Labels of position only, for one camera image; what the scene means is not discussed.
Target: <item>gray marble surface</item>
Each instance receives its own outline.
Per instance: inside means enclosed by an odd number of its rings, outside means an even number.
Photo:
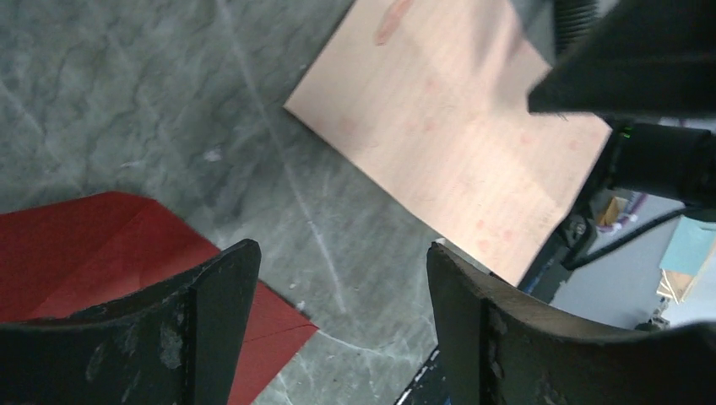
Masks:
[[[281,109],[350,0],[0,2],[0,213],[153,197],[321,328],[258,404],[387,404],[437,340],[437,235]]]

